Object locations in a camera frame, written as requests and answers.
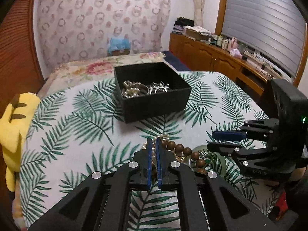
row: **floral bedspread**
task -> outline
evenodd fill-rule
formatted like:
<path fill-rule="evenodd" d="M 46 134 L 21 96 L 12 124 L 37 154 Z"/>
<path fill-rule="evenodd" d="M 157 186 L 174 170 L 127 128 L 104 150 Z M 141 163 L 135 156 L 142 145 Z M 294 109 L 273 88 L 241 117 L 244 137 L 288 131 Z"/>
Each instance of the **floral bedspread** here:
<path fill-rule="evenodd" d="M 72 61 L 62 64 L 51 73 L 38 96 L 42 98 L 81 83 L 113 77 L 113 67 L 115 66 L 147 62 L 164 62 L 174 69 L 164 60 L 164 54 L 161 52 L 110 56 L 89 61 Z"/>
<path fill-rule="evenodd" d="M 26 226 L 73 190 L 93 171 L 110 173 L 132 160 L 147 137 L 170 134 L 192 149 L 212 140 L 214 130 L 230 130 L 245 119 L 265 119 L 258 105 L 226 76 L 180 72 L 192 91 L 186 109 L 125 124 L 114 96 L 114 78 L 76 85 L 45 97 L 30 126 L 23 149 L 20 200 Z M 263 143 L 243 140 L 247 148 Z M 247 178 L 226 157 L 224 176 L 265 215 L 278 192 L 263 180 Z M 129 230 L 181 230 L 176 192 L 134 191 Z"/>

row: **open black box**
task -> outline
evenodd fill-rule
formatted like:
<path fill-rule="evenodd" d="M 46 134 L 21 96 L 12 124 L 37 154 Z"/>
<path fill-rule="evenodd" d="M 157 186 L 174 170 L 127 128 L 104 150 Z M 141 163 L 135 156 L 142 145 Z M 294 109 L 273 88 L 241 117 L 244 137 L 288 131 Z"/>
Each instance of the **open black box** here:
<path fill-rule="evenodd" d="M 184 110 L 192 90 L 187 82 L 163 62 L 118 66 L 114 67 L 114 74 L 118 100 L 126 123 Z M 147 86 L 153 82 L 168 83 L 171 91 L 128 99 L 121 93 L 123 82 L 127 80 Z"/>

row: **silver screw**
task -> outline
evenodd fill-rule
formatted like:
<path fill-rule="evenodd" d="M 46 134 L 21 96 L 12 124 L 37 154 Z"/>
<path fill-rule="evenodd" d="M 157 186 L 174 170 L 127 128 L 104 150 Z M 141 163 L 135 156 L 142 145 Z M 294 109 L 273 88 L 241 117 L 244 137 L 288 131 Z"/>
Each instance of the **silver screw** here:
<path fill-rule="evenodd" d="M 178 161 L 173 161 L 173 162 L 170 163 L 170 165 L 171 165 L 172 167 L 179 167 L 179 166 L 180 166 L 180 163 L 179 163 Z"/>
<path fill-rule="evenodd" d="M 102 174 L 101 172 L 96 171 L 96 172 L 93 172 L 91 176 L 93 179 L 99 179 L 102 176 Z"/>
<path fill-rule="evenodd" d="M 211 179 L 214 179 L 214 178 L 217 177 L 217 174 L 216 174 L 216 172 L 214 172 L 214 171 L 208 172 L 207 175 L 208 175 L 208 177 L 211 178 Z"/>
<path fill-rule="evenodd" d="M 135 168 L 138 166 L 138 162 L 136 161 L 131 161 L 129 164 L 128 164 L 129 167 L 132 167 L 132 168 Z"/>

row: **beige curtain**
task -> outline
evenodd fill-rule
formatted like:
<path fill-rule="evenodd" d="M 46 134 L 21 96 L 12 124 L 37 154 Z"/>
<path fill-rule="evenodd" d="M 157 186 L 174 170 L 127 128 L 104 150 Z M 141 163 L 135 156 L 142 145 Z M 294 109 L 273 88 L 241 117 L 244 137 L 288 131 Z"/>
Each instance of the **beige curtain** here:
<path fill-rule="evenodd" d="M 105 57 L 111 38 L 129 39 L 131 54 L 160 51 L 169 14 L 170 0 L 39 0 L 45 64 Z"/>
<path fill-rule="evenodd" d="M 195 26 L 203 27 L 203 8 L 204 8 L 205 0 L 195 0 L 195 15 L 194 15 L 194 23 Z"/>

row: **gray roller blind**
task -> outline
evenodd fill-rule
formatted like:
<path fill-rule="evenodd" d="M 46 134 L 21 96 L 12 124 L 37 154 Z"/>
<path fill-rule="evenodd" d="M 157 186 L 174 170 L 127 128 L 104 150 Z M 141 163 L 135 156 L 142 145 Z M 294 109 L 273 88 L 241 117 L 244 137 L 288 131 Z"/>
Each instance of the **gray roller blind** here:
<path fill-rule="evenodd" d="M 305 21 L 292 0 L 227 0 L 222 34 L 236 37 L 296 74 Z"/>

